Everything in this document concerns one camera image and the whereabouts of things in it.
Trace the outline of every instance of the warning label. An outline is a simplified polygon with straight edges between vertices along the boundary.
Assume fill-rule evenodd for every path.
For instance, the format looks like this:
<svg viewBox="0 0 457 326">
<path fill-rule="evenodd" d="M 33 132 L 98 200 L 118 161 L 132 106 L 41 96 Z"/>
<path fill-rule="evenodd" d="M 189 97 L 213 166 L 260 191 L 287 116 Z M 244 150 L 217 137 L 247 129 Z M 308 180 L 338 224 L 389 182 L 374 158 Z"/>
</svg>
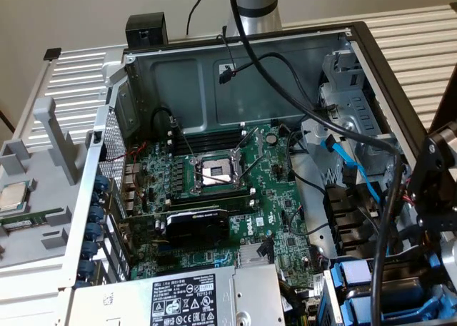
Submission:
<svg viewBox="0 0 457 326">
<path fill-rule="evenodd" d="M 217 326 L 216 276 L 155 282 L 151 326 Z"/>
</svg>

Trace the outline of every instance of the power supply label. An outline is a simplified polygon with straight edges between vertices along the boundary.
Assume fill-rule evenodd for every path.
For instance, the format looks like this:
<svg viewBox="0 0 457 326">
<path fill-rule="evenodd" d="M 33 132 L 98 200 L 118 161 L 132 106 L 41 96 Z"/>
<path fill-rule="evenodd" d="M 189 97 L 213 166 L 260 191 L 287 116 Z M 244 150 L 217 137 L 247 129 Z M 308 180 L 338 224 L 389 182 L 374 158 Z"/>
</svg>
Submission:
<svg viewBox="0 0 457 326">
<path fill-rule="evenodd" d="M 151 326 L 217 326 L 216 276 L 155 282 Z"/>
</svg>

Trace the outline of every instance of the white wall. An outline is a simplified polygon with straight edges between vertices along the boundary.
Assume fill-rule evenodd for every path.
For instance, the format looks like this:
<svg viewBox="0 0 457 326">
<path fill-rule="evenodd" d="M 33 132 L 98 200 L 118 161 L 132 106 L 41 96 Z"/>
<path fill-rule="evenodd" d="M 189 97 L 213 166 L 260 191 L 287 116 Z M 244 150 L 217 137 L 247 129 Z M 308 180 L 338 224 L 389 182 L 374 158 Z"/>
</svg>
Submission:
<svg viewBox="0 0 457 326">
<path fill-rule="evenodd" d="M 279 0 L 283 22 L 448 4 L 457 0 Z M 48 48 L 125 43 L 131 14 L 164 11 L 170 38 L 185 34 L 195 0 L 0 0 L 0 108 L 16 125 Z M 220 30 L 228 0 L 203 0 L 191 34 Z M 9 138 L 0 126 L 0 141 Z"/>
</svg>

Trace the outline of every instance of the green circuit board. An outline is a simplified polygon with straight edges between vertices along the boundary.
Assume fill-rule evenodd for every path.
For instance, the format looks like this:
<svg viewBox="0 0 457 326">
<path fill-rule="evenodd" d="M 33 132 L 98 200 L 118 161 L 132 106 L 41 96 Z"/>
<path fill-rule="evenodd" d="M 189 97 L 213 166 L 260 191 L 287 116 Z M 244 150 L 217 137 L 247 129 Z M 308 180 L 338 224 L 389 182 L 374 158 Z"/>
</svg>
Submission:
<svg viewBox="0 0 457 326">
<path fill-rule="evenodd" d="M 125 219 L 133 233 L 138 263 L 131 270 L 131 279 L 142 279 L 164 275 L 192 268 L 214 268 L 226 265 L 240 265 L 240 247 L 257 244 L 258 246 L 274 235 L 275 264 L 290 285 L 308 286 L 313 279 L 311 268 L 303 265 L 303 258 L 309 258 L 306 237 L 289 232 L 288 225 L 281 217 L 286 217 L 302 205 L 296 181 L 288 176 L 286 163 L 286 138 L 280 137 L 277 127 L 269 124 L 246 127 L 246 132 L 256 128 L 251 137 L 241 147 L 243 169 L 246 170 L 259 157 L 261 159 L 241 180 L 239 196 L 210 201 L 204 199 L 193 203 L 166 205 L 167 197 L 180 201 L 191 196 L 194 189 L 194 166 L 191 156 L 172 158 L 163 151 L 165 144 L 153 144 L 141 153 L 136 161 L 147 169 L 140 191 L 154 191 L 147 206 L 139 199 L 134 201 L 131 216 Z M 266 142 L 267 135 L 275 135 L 277 143 L 273 146 Z M 209 157 L 223 158 L 227 151 L 217 151 Z M 255 195 L 250 189 L 255 188 Z M 227 185 L 204 188 L 204 194 L 220 193 Z M 217 247 L 173 248 L 165 238 L 156 236 L 154 223 L 178 210 L 199 208 L 221 208 L 229 211 L 230 237 Z M 306 232 L 304 222 L 297 216 L 292 228 Z"/>
</svg>

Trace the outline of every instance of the motherboard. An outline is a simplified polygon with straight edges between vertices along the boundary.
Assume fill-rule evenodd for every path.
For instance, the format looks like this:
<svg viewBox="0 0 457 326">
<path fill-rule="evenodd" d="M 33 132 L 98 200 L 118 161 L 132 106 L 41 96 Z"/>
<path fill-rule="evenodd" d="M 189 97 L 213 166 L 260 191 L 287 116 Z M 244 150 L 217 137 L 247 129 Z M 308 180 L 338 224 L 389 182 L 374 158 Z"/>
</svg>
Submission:
<svg viewBox="0 0 457 326">
<path fill-rule="evenodd" d="M 274 263 L 289 285 L 312 285 L 308 240 L 300 235 L 303 201 L 286 162 L 287 132 L 261 124 L 232 134 L 237 145 L 229 149 L 214 150 L 213 143 L 213 150 L 197 153 L 201 147 L 191 137 L 181 139 L 183 148 L 177 138 L 138 147 L 126 166 L 129 216 L 120 224 L 134 249 L 132 280 Z"/>
</svg>

